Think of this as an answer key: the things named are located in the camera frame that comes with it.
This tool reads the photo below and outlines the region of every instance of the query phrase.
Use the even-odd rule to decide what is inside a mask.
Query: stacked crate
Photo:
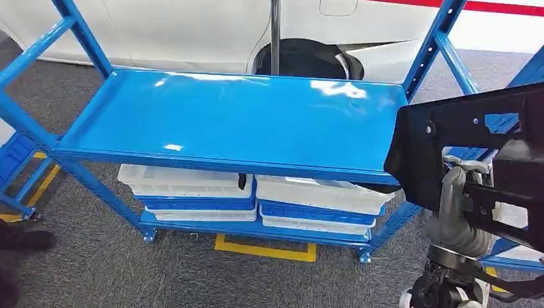
[[[349,182],[257,176],[260,215],[269,227],[364,235],[392,197]]]
[[[123,164],[117,179],[163,221],[255,221],[252,175]]]

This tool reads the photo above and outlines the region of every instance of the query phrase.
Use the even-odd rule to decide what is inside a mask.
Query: black metal bracket
[[[518,114],[515,133],[491,133],[486,115]],[[409,202],[438,211],[448,146],[499,150],[494,187],[467,183],[466,218],[476,228],[544,251],[544,83],[408,105],[397,114],[384,170],[401,184]],[[493,220],[495,202],[525,207],[526,230]]]

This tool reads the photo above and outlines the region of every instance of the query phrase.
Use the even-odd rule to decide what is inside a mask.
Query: shelf caster wheel
[[[144,241],[147,243],[150,243],[150,242],[153,242],[156,237],[157,237],[156,230],[153,230],[152,232],[146,232],[146,235],[144,235]]]
[[[361,263],[370,263],[370,253],[359,251],[359,262]]]
[[[40,221],[44,215],[40,212],[36,211],[36,208],[32,208],[32,214],[30,215],[24,215],[22,217],[22,220],[30,220],[30,221]]]

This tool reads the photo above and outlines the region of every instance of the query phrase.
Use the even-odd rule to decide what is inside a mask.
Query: white plastic crate
[[[150,210],[162,221],[255,221],[257,206],[253,210]]]
[[[259,214],[262,217],[262,224],[267,227],[298,230],[366,235],[367,230],[376,225],[376,220],[374,220],[374,223],[372,225],[358,225],[355,223],[338,223],[333,221],[267,216],[262,214],[260,207]]]
[[[0,119],[0,147],[6,144],[15,134],[15,130],[4,120]]]
[[[257,198],[332,210],[378,215],[394,193],[382,194],[350,182],[257,175]]]
[[[253,176],[240,189],[238,173],[122,164],[117,179],[139,196],[248,198]]]

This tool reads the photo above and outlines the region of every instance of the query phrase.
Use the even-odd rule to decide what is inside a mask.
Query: blue metal upright post
[[[412,217],[421,212],[421,207],[410,202],[403,202],[391,217],[382,225],[372,237],[369,245],[359,250],[361,263],[370,263],[372,254],[383,246],[397,231],[399,231]]]

